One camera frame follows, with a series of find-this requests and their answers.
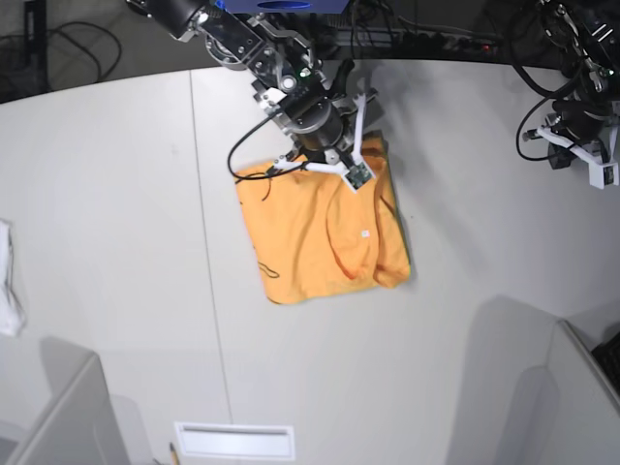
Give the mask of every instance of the wire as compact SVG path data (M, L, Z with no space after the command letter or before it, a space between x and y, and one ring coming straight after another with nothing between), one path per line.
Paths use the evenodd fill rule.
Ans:
M112 64L109 66L109 68L107 70L104 71L100 59L87 46L82 44L80 41L74 39L68 32L65 32L65 30L67 28L74 27L74 26L82 26L82 27L88 27L88 28L91 28L91 29L97 29L98 31L103 32L105 35L107 35L108 37L110 37L114 41L114 43L116 45L116 48L117 48L117 52L116 52L116 56L114 58L114 61L112 62ZM96 75L96 78L93 81L93 83L103 82L106 79L108 79L109 76L112 74L112 72L117 68L117 66L120 63L120 60L121 60L121 58L123 56L123 45L121 44L121 42L118 39L118 37L116 37L113 33L111 33L105 27L99 26L99 25L94 24L92 22L88 22L88 21L71 21L71 22L67 22L67 23L61 24L60 26L58 26L56 28L53 28L53 29L49 29L47 31L47 38L48 39L52 39L54 36L61 37L63 40L67 41L73 47L75 47L76 49L78 49L79 51L84 53L94 63L97 75ZM12 34L12 35L8 35L8 36L0 36L0 43L2 43L4 41L8 41L8 40L17 40L17 39L24 39L24 36L22 34L21 35L20 34ZM18 93L19 97L27 97L27 96L31 95L30 92L26 92L24 89L20 89L16 85L16 83L14 83L11 80L11 77L7 73L0 73L0 78L5 80L11 86L11 88ZM46 88L47 88L48 92L54 90L51 87L49 82L46 83Z
M249 177L256 177L256 176L262 176L262 175L263 175L262 172L253 172L252 174L248 174ZM236 186L237 184L239 184L240 182L243 182L243 181L244 181L244 179L237 179L234 182L234 185ZM267 193L261 199L261 202L266 201L269 198L269 196L271 195L271 178L269 178L268 181L269 181L269 187L267 189Z
M381 9L381 13L384 17L384 23L386 25L387 33L389 34L389 42L391 44L391 51L394 52L397 45L397 38L394 37L394 33L391 28L391 18L394 18L394 9L385 0L377 0L377 6Z
M108 37L110 37L114 41L114 43L116 44L116 48L117 48L116 58L114 59L114 62L110 65L108 70L105 71L101 75L101 77L99 78L98 82L102 82L102 81L106 80L107 78L109 78L109 76L116 69L116 67L120 63L121 58L123 57L123 45L121 44L121 42L118 39L118 37L116 37L114 34L112 34L105 27L102 27L102 26L100 26L98 24L94 24L94 23L88 22L88 21L70 21L70 22L66 22L66 23L58 26L57 28L53 29L52 31L54 31L54 32L59 32L59 31L62 32L63 29L65 29L67 27L72 27L72 26L83 26L83 27L90 27L90 28L93 28L93 29L97 29L98 31L103 32L104 34L106 34Z
M356 56L354 53L354 43L353 43L354 39L356 40L357 46L359 47L359 58L363 59L364 57L363 45L361 44L361 40L359 39L359 31L357 30L358 28L357 14L359 10L359 5L360 5L360 0L354 0L353 8L351 10L351 56L354 60L356 59Z
M233 164L232 164L234 152L236 152L236 150L241 146L243 142L247 141L250 137L252 137L259 129L261 129L262 126L267 124L269 121L273 120L277 115L280 114L280 112L281 111L274 111L270 116L265 118L263 121L257 124L254 128L248 131L248 133L245 136L243 136L241 139L239 139L239 141L232 147L231 152L229 153L227 164L228 164L229 172L236 179L239 179L242 181L261 181L265 179L273 179L274 177L284 176L285 174L289 174L290 172L293 172L293 171L303 170L303 168L307 165L307 162L304 162L298 167L292 168L290 170L278 171L273 174L266 174L265 176L255 176L254 175L255 173L250 176L241 176L237 174L236 172L234 172Z
M601 160L603 161L603 163L609 163L611 161L611 157L609 156L609 152L607 151L607 146L601 138L595 138L595 141L599 143L599 148L601 149Z
M525 123L527 122L527 120L530 119L530 117L534 114L534 112L537 109L542 107L549 100L552 100L554 98L557 98L559 95L562 95L566 91L566 89L572 88L574 84L579 80L579 77L582 71L583 71L583 62L580 63L579 69L576 71L576 73L571 78L571 80L569 80L562 87L560 87L554 92L551 92L549 95L547 95L542 100L540 100L537 104L535 104L532 107L532 109L530 109L525 115L525 117L521 120L521 123L519 124L519 127L516 130L515 145L516 145L516 153L518 153L519 157L521 157L523 160L527 160L528 162L543 162L551 158L548 155L546 157L539 157L539 158L534 158L534 157L529 157L527 155L524 155L523 152L521 152L521 131L523 131L523 126L525 126Z
M518 23L523 20L524 17L527 16L527 12L525 10L519 10L518 12L516 12L512 17L511 20L509 21L508 27L506 28L506 51L507 51L507 56L509 58L509 62L511 63L512 67L514 68L514 70L516 71L516 73L518 75L521 76L521 78L525 81L525 83L537 94L543 96L543 97L549 97L550 99L552 98L558 98L558 99L562 99L566 96L568 96L571 92L573 92L576 89L577 86L577 82L571 80L571 82L573 83L571 86L563 86L562 87L562 92L561 93L557 93L558 91L552 92L550 90L545 89L544 87L542 87L541 85L539 85L537 82L535 82L532 77L527 73L527 71L525 71L525 69L523 68L523 66L519 63L519 61L516 59L516 55L514 53L514 47L513 47L513 42L514 42L514 38L513 38L513 33L514 33L514 29L516 28L516 26L518 25Z
M370 46L373 47L373 49L376 49L377 44L375 44L375 40L372 38L372 32L370 31L370 29L368 29L368 27L366 27L364 24L360 24L359 27L366 33L366 38L368 42L370 42Z
M49 31L48 38L51 39L55 35L62 37L65 41L67 41L69 44L77 48L79 51L81 51L86 56L88 56L88 58L91 59L91 61L95 64L95 67L97 68L97 78L95 79L95 82L101 82L103 76L103 69L101 67L101 62L99 61L99 59L88 48L83 46L80 42L76 41L69 34L63 32L61 29L52 29L51 31ZM49 91L53 91L49 82L47 83L47 87Z

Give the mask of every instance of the white vent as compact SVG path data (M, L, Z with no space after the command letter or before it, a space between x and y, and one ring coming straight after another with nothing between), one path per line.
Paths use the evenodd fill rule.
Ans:
M175 424L181 451L191 457L295 460L292 426Z

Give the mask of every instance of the white table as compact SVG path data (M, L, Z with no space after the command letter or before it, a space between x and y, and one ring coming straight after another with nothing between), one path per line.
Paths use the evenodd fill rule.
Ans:
M263 117L250 76L142 77L0 108L22 342L52 334L98 352L130 412L121 423L138 414L160 460L184 420L291 424L304 465L492 463L553 317L620 299L620 191L517 157L537 96L512 69L364 67L415 277L295 306L264 298L226 170ZM237 160L289 144L270 125Z

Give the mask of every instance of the white bracket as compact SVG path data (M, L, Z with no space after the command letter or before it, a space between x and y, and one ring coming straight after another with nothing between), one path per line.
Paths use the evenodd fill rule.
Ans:
M366 94L359 94L353 98L354 103L357 107L357 115L356 115L356 131L355 131L355 139L353 145L353 151L351 153L351 157L353 158L353 162L357 167L364 166L368 172L372 175L373 178L377 176L370 169L364 157L361 155L361 148L363 145L363 135L364 135L364 119L366 117L366 103L367 96ZM279 158L273 162L273 167L278 170L293 170L299 168L303 165L302 162L290 162L286 158ZM335 165L323 164L323 163L307 163L304 166L304 169L307 171L315 171L315 172L324 172L328 174L337 174L342 180L349 186L353 192L357 192L357 189L353 186L347 175L350 173L350 170L343 162L338 162Z
M554 145L560 147L569 148L571 152L588 164L588 170L590 174L590 184L599 189L604 189L607 185L605 183L605 173L612 170L613 185L620 185L620 176L618 170L618 163L613 158L613 151L615 150L616 136L618 132L617 126L613 128L610 136L609 155L610 161L603 163L601 157L597 157L588 152L585 148L575 145L570 139L564 138L553 133L549 128L541 126L536 130L537 134L542 138L548 140Z

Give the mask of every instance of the orange cloth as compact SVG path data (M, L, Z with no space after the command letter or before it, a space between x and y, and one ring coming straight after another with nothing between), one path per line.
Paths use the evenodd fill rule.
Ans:
M377 179L354 192L340 176L296 171L236 184L264 290L275 303L394 288L410 275L380 139L363 156ZM240 171L264 173L270 163Z

